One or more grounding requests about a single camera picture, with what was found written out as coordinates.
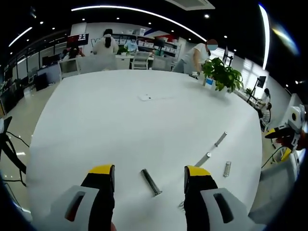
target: floor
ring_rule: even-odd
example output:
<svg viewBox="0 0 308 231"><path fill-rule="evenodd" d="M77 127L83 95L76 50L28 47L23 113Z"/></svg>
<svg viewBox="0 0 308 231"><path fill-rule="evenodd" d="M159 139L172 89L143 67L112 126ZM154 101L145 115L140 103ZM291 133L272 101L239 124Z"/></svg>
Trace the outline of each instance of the floor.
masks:
<svg viewBox="0 0 308 231"><path fill-rule="evenodd" d="M25 97L7 115L13 117L8 131L22 138L27 144L30 144L31 137L39 116L57 85L58 84L51 85L39 92L36 92L35 90L26 92ZM19 139L11 135L9 137L14 144L19 159L26 165L30 155L28 147L25 146ZM264 135L262 135L262 141L262 163L265 163L274 152L274 148L271 144L271 141L265 139ZM269 168L271 166L272 165L269 161L263 169ZM20 179L18 169L4 153L1 155L0 170L2 178L5 180ZM14 193L14 196L19 205L23 208L24 211L29 212L26 188L20 182L9 182L8 185Z"/></svg>

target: computer monitor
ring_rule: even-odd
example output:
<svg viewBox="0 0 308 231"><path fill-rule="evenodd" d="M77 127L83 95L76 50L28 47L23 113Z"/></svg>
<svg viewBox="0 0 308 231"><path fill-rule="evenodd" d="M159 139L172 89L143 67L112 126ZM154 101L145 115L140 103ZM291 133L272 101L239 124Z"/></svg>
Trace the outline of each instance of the computer monitor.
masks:
<svg viewBox="0 0 308 231"><path fill-rule="evenodd" d="M66 47L70 48L73 46L83 46L87 45L89 42L89 34L79 34L79 35L70 35L67 37Z"/></svg>
<svg viewBox="0 0 308 231"><path fill-rule="evenodd" d="M229 54L229 50L228 50L228 47L226 46L226 49L225 49L225 52L224 52L223 58L222 58L222 61L224 62L224 64L226 64L226 62L227 62L228 54Z"/></svg>
<svg viewBox="0 0 308 231"><path fill-rule="evenodd" d="M257 83L257 87L263 88L265 80L266 80L266 76L260 76L259 80L258 80L258 83Z"/></svg>

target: person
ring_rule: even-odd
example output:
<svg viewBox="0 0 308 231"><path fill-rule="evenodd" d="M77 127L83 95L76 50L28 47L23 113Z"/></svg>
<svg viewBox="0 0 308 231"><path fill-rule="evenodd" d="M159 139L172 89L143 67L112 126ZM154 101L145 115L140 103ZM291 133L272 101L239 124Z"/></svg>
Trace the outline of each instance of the person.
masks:
<svg viewBox="0 0 308 231"><path fill-rule="evenodd" d="M263 117L263 113L266 111L268 103L270 103L270 91L268 88L265 88L264 94L258 103L259 108L255 108L255 110L258 112L258 116L260 119Z"/></svg>
<svg viewBox="0 0 308 231"><path fill-rule="evenodd" d="M63 61L69 60L69 59L74 59L78 56L85 57L84 53L82 53L82 51L79 49L78 46L73 46L69 50L68 54L63 58Z"/></svg>
<svg viewBox="0 0 308 231"><path fill-rule="evenodd" d="M264 89L264 95L261 98L261 102L259 103L262 108L266 109L266 105L270 102L270 91L268 88Z"/></svg>
<svg viewBox="0 0 308 231"><path fill-rule="evenodd" d="M126 47L129 52L138 51L138 45L137 45L136 40L134 38L131 41L126 42L124 47Z"/></svg>
<svg viewBox="0 0 308 231"><path fill-rule="evenodd" d="M106 29L104 31L101 40L93 47L93 54L113 54L117 53L119 46L115 39L112 37L112 29Z"/></svg>
<svg viewBox="0 0 308 231"><path fill-rule="evenodd" d="M260 125L262 130L264 130L265 125L267 125L270 122L271 117L271 103L268 103L266 110L262 112L262 118L260 119Z"/></svg>
<svg viewBox="0 0 308 231"><path fill-rule="evenodd" d="M64 49L62 53L60 54L60 57L59 57L60 60L62 60L67 55L67 53L68 53L67 49Z"/></svg>
<svg viewBox="0 0 308 231"><path fill-rule="evenodd" d="M173 72L191 74L201 72L201 63L210 58L211 52L207 47L207 42L199 43L190 49L173 68Z"/></svg>

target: white flower pot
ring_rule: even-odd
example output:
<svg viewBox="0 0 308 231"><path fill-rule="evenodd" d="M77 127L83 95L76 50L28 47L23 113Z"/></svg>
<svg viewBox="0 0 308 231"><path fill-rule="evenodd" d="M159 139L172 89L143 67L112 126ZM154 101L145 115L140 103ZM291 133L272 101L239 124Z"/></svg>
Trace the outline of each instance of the white flower pot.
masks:
<svg viewBox="0 0 308 231"><path fill-rule="evenodd" d="M217 97L225 97L226 96L226 93L228 91L228 88L227 87L224 87L222 90L216 90L216 82L215 80L213 80L213 84L212 84L212 87L211 87L211 91L212 91L212 94L217 96Z"/></svg>

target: white wall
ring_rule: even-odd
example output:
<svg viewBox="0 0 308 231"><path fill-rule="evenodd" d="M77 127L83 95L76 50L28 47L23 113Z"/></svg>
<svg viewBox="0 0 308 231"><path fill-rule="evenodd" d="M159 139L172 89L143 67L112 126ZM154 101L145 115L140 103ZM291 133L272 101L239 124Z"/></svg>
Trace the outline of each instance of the white wall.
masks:
<svg viewBox="0 0 308 231"><path fill-rule="evenodd" d="M103 37L103 33L106 29L112 29L113 33L120 34L123 32L125 34L127 33L127 30L135 30L140 28L144 28L145 31L150 29L149 27L126 23L88 23L85 33L89 33L89 43L88 45L83 46L83 52L85 55L90 55L95 42Z"/></svg>
<svg viewBox="0 0 308 231"><path fill-rule="evenodd" d="M71 35L83 34L86 32L87 23L73 24L71 28Z"/></svg>

